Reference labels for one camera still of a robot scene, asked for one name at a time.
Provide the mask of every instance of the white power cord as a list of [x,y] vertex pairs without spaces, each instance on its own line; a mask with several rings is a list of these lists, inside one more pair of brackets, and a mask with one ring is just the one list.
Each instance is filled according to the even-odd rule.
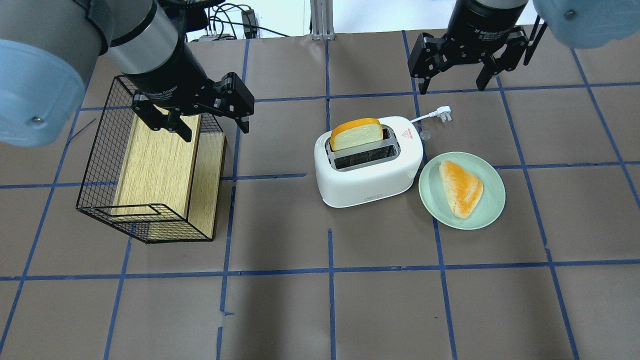
[[438,109],[436,109],[436,111],[428,113],[427,115],[423,115],[421,117],[417,117],[411,120],[411,122],[416,122],[418,120],[426,119],[428,117],[439,117],[440,120],[442,120],[442,122],[451,121],[452,120],[451,108],[448,106],[441,106]]

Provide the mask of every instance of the white toaster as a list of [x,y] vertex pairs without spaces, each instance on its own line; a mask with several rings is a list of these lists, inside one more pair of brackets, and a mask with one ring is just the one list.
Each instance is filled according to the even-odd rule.
[[383,139],[332,151],[331,132],[316,141],[316,179],[324,202],[346,208],[407,191],[422,161],[422,142],[409,120],[378,119]]

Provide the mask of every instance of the wooden board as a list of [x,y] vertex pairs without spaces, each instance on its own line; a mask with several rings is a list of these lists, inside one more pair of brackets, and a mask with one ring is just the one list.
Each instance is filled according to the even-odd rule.
[[[187,217],[200,116],[180,118],[191,128],[191,142],[185,142],[180,136],[166,130],[152,131],[135,116],[114,206],[161,203]],[[141,207],[111,210],[112,215],[118,216],[146,213],[155,211]],[[132,219],[123,217],[120,220]]]
[[200,134],[188,220],[210,238],[213,238],[224,147],[224,133]]

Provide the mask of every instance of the plate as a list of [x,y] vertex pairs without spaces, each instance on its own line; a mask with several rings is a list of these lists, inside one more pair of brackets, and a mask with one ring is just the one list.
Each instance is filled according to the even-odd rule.
[[[478,205],[466,219],[453,215],[447,204],[438,169],[445,160],[460,165],[484,184]],[[420,174],[418,189],[424,207],[433,217],[445,225],[461,230],[475,230],[491,224],[502,213],[506,201],[504,183],[498,172],[485,160],[466,152],[447,152],[427,162]]]

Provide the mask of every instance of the wire basket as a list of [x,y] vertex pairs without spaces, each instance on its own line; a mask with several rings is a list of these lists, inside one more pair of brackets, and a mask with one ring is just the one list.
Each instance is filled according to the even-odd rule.
[[[124,76],[113,78],[84,172],[76,209],[144,243],[213,241],[165,204],[114,206],[135,113],[129,108],[136,87]],[[222,133],[211,114],[203,114],[200,134]],[[114,211],[128,208],[127,211]],[[114,213],[126,212],[128,215]]]

